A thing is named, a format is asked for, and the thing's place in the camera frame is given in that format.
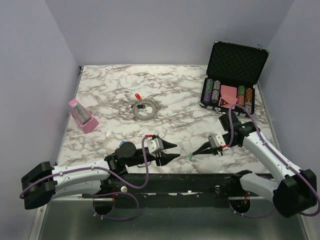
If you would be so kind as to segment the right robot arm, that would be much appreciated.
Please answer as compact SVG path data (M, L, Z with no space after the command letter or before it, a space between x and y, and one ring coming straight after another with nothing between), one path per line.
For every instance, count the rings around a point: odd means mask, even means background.
M192 155L212 154L222 156L223 151L244 147L270 172L273 180L258 176L250 170L232 175L230 191L233 195L254 193L273 203L285 218L305 212L320 204L317 177L310 169L303 170L287 159L265 138L254 120L242 123L233 111L223 114L219 121L225 134L212 134L208 141Z

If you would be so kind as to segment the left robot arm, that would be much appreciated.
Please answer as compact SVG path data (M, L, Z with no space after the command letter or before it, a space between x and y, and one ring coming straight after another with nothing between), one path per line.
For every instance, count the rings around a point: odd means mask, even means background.
M143 189L149 181L149 170L145 171L144 183L134 185L123 177L128 173L127 168L138 165L147 167L152 161L158 167L165 166L180 154L166 154L164 151L176 147L177 144L167 142L158 135L146 135L141 148L125 141L114 153L93 162L65 167L41 162L21 178L19 198L24 201L26 210L42 207L53 199L65 196L97 194L104 198L111 191L111 185L106 181L112 178L134 189Z

